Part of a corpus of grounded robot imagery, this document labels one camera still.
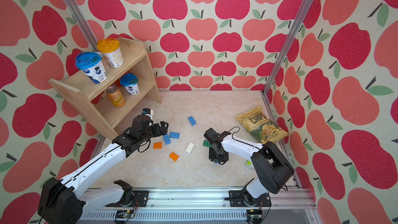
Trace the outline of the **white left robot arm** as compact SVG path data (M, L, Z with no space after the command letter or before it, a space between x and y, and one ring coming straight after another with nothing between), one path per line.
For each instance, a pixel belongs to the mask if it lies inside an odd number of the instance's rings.
M107 205L138 207L132 186L116 180L110 186L87 192L108 170L139 150L151 138L168 133L167 122L153 123L147 116L113 139L112 143L85 165L62 177L45 182L38 215L49 224L75 224L84 214Z

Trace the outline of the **green lego brick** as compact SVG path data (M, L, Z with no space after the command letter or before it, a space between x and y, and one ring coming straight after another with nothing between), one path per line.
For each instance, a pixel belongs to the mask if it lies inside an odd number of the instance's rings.
M204 141L203 141L203 146L205 146L205 147L212 147L212 145L210 144L210 142L207 141L207 140L204 140Z

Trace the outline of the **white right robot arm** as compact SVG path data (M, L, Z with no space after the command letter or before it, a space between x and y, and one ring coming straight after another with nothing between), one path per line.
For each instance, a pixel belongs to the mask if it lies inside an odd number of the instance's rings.
M211 145L209 160L224 165L233 153L251 162L256 178L250 180L242 190L231 190L225 198L231 207L270 207L269 194L277 194L294 174L294 168L273 142L253 143L236 138L233 133L217 133L210 128L204 138Z

